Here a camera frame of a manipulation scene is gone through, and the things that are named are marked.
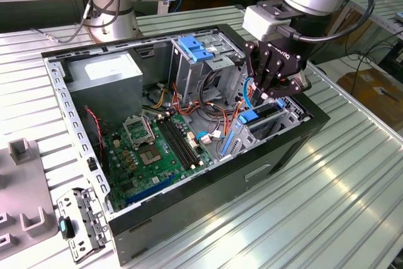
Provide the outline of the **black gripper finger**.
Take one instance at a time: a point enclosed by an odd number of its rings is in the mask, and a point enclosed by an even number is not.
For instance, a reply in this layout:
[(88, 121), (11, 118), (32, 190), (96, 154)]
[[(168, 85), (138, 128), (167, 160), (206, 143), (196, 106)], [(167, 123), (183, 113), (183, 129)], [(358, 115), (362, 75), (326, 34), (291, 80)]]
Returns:
[(289, 96), (299, 93), (301, 90), (301, 81), (296, 80), (294, 75), (287, 77), (263, 77), (261, 89), (271, 97)]
[(266, 95), (261, 89), (261, 83), (267, 65), (267, 51), (260, 51), (259, 44), (256, 42), (246, 42), (246, 65), (247, 74), (253, 78), (256, 87), (251, 101), (264, 101)]

